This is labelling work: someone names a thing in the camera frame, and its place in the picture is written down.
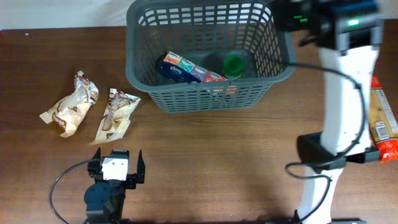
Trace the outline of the tissue pocket pack bundle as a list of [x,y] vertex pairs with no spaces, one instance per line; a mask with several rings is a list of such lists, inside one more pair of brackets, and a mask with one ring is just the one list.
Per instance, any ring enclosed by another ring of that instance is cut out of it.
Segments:
[[163,77],[177,83],[213,83],[228,81],[226,77],[200,67],[171,51],[164,52],[155,61],[155,68]]

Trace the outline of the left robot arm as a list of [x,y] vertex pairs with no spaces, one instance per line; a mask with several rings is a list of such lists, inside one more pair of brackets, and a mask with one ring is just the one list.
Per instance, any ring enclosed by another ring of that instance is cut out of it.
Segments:
[[101,149],[97,149],[87,166],[89,176],[95,180],[84,195],[87,223],[130,223],[122,217],[123,206],[126,191],[145,181],[146,165],[141,152],[136,172],[130,174],[128,169],[128,150],[114,149],[108,157],[103,157]]

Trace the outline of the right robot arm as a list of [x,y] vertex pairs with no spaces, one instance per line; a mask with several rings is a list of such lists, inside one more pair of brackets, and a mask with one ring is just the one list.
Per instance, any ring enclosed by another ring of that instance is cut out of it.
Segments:
[[335,187],[347,163],[380,156],[371,143],[368,114],[382,15],[376,1],[273,1],[271,9],[277,30],[308,32],[300,45],[318,47],[325,81],[323,129],[297,138],[305,173],[292,223],[330,223]]

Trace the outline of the green lid jar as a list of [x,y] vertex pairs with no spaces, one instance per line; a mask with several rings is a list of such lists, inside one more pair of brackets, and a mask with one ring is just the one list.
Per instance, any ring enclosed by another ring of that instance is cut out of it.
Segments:
[[229,55],[223,61],[223,75],[229,80],[241,78],[244,69],[245,62],[237,55]]

